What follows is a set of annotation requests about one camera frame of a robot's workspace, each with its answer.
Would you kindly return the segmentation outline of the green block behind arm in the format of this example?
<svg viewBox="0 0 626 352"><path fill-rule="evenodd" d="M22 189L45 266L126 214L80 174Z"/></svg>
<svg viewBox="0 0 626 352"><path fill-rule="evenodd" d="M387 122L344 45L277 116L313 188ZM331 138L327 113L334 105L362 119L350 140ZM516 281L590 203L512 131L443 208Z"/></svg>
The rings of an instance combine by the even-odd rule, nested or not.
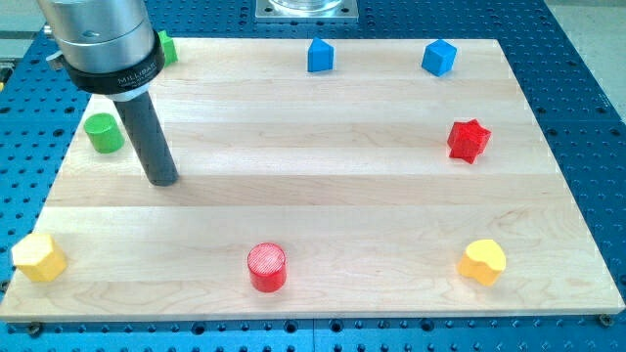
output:
<svg viewBox="0 0 626 352"><path fill-rule="evenodd" d="M160 31L158 37L164 54L164 65L169 66L176 63L178 61L178 55L174 39L169 36L166 30Z"/></svg>

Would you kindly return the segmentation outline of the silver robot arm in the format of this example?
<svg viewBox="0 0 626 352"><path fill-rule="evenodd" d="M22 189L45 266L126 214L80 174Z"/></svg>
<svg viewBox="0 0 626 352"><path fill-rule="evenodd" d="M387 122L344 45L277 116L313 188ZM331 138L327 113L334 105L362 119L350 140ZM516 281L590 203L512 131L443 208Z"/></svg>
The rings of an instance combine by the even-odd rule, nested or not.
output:
<svg viewBox="0 0 626 352"><path fill-rule="evenodd" d="M159 37L142 0L38 0L59 50L46 61L79 89L128 102L164 67Z"/></svg>

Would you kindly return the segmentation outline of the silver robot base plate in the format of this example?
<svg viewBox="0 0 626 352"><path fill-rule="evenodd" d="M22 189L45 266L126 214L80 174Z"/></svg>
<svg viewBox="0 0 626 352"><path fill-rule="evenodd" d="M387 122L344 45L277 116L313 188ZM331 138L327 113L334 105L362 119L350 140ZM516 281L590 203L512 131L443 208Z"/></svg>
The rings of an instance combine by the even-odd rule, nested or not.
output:
<svg viewBox="0 0 626 352"><path fill-rule="evenodd" d="M256 0L258 22L357 22L357 0Z"/></svg>

